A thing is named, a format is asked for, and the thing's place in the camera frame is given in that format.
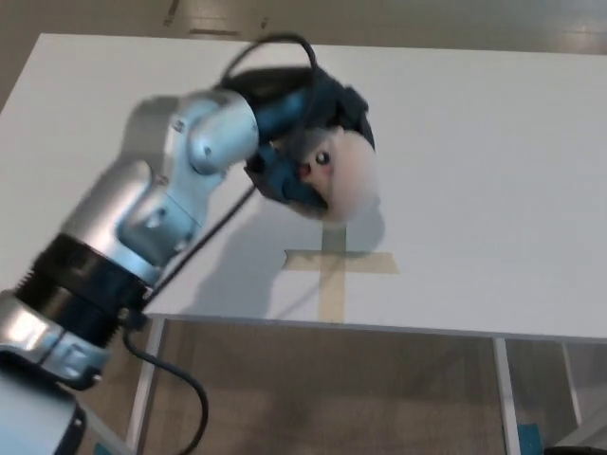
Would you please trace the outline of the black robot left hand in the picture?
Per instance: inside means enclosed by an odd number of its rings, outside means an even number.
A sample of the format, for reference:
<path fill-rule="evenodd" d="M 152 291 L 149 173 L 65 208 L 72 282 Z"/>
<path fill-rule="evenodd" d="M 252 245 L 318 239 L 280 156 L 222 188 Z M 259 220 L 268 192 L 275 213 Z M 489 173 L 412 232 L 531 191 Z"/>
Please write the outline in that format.
<path fill-rule="evenodd" d="M 252 108 L 259 148 L 245 172 L 265 198 L 332 223 L 376 199 L 369 106 L 353 87 L 303 66 L 247 70 L 219 85 Z"/>

